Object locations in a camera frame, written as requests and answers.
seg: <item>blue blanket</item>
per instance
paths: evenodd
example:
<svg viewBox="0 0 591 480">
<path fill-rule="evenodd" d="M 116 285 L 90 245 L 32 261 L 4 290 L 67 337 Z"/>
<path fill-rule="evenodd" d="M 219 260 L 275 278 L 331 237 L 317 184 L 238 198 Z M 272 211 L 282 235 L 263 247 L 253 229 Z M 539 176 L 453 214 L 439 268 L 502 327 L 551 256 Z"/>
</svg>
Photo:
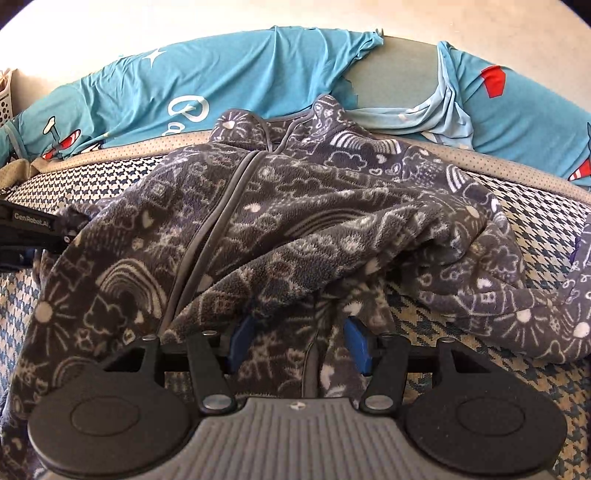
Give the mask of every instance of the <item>blue blanket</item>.
<svg viewBox="0 0 591 480">
<path fill-rule="evenodd" d="M 274 27 L 126 57 L 58 87 L 0 128 L 0 166 L 208 130 L 230 108 L 273 118 L 329 92 L 354 108 L 342 73 L 381 44 L 375 32 Z"/>
<path fill-rule="evenodd" d="M 591 113 L 507 67 L 447 42 L 438 49 L 474 150 L 591 186 Z"/>
</svg>

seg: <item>houndstooth fabric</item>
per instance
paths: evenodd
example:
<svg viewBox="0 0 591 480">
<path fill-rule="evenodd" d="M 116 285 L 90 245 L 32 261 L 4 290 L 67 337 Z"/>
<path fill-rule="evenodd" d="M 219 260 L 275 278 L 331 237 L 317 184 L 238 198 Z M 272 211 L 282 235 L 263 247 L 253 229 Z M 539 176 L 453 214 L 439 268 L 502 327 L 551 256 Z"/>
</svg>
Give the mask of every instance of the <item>houndstooth fabric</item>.
<svg viewBox="0 0 591 480">
<path fill-rule="evenodd" d="M 119 160 L 32 178 L 6 200 L 48 213 L 72 202 L 115 197 L 150 173 L 164 157 Z M 39 289 L 30 271 L 4 274 L 0 281 L 0 392 L 14 371 Z"/>
<path fill-rule="evenodd" d="M 118 161 L 38 176 L 25 183 L 9 200 L 53 212 L 63 203 L 115 196 L 151 171 L 160 159 L 161 157 L 149 157 Z M 474 176 L 501 200 L 524 252 L 528 267 L 528 286 L 556 288 L 568 273 L 570 264 L 567 257 L 572 251 L 574 236 L 582 230 L 589 208 L 539 190 L 482 175 Z M 525 209 L 524 199 L 528 200 Z M 28 272 L 10 275 L 0 288 L 0 309 L 4 323 L 0 330 L 0 379 L 5 388 L 38 291 Z M 518 376 L 555 400 L 569 422 L 569 437 L 555 472 L 564 479 L 588 477 L 585 412 L 588 411 L 589 403 L 589 366 L 586 361 L 547 366 L 531 362 L 510 351 L 486 346 L 472 335 L 439 321 L 435 314 L 417 306 L 406 297 L 392 295 L 389 300 L 391 309 L 399 320 L 400 332 L 407 335 L 413 343 L 434 345 L 440 336 L 454 336 L 477 351 L 488 354 L 497 364 L 515 371 Z M 411 377 L 407 399 L 411 400 L 428 388 L 428 383 L 427 376 Z"/>
</svg>

